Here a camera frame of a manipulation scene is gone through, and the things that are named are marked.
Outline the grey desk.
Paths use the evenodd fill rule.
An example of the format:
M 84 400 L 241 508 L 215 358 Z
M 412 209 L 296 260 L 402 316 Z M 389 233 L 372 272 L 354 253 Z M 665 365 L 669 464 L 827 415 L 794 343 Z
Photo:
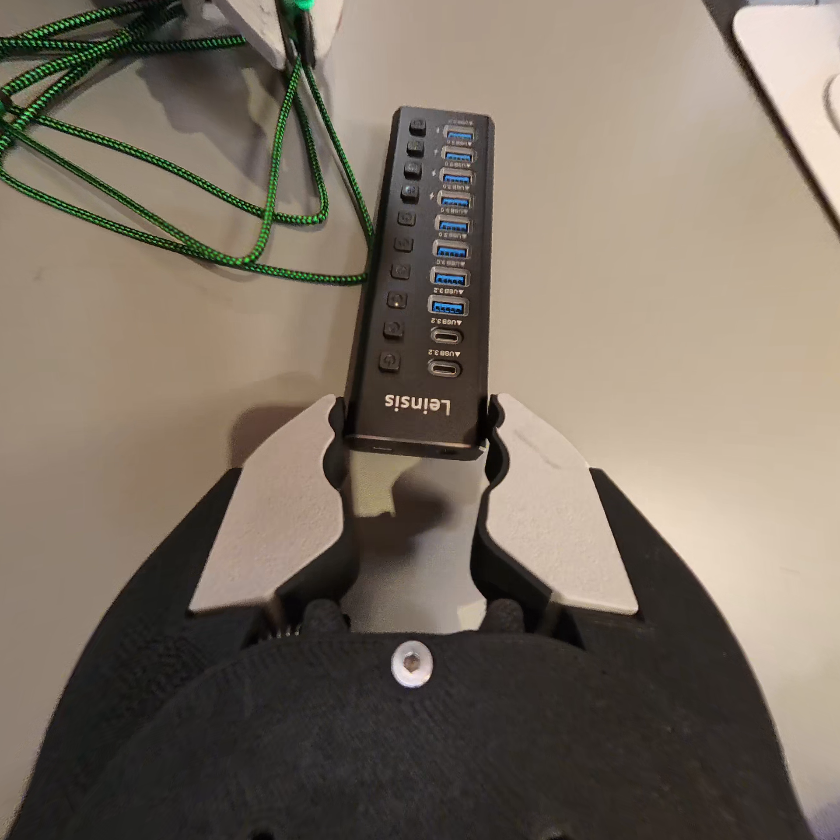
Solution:
M 318 72 L 372 211 L 398 107 L 493 118 L 490 389 L 700 578 L 838 838 L 838 235 L 704 4 L 348 2 Z M 131 575 L 343 391 L 359 297 L 2 184 L 2 835 Z

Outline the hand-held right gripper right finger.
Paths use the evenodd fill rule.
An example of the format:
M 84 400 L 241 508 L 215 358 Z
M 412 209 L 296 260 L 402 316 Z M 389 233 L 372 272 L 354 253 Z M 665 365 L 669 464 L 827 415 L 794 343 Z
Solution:
M 551 605 L 633 616 L 637 598 L 591 469 L 572 443 L 508 393 L 488 409 L 488 486 L 470 574 L 488 600 L 528 616 Z

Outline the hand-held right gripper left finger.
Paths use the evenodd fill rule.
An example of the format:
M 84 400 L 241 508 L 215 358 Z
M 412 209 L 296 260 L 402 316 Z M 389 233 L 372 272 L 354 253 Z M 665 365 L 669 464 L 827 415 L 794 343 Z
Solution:
M 360 568 L 352 536 L 343 399 L 326 395 L 246 459 L 190 602 L 301 614 L 340 602 Z

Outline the black USB hub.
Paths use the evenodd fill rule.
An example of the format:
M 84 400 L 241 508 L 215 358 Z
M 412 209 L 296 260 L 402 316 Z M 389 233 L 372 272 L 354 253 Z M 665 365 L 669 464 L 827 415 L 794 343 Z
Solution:
M 360 451 L 476 459 L 487 437 L 495 125 L 392 120 L 345 401 Z

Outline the white metal stand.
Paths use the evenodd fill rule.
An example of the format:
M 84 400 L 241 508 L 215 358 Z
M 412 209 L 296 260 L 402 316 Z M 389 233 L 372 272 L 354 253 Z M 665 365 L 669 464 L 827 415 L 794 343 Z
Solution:
M 751 3 L 734 38 L 839 219 L 839 2 Z

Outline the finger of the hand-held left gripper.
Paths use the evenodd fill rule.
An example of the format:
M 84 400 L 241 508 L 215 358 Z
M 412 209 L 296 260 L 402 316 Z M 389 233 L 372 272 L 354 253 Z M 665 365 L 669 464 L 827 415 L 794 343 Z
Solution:
M 190 1 L 189 25 L 215 27 L 244 38 L 274 68 L 293 67 L 293 20 L 283 2 Z
M 315 67 L 329 53 L 342 20 L 344 1 L 303 3 L 303 59 Z

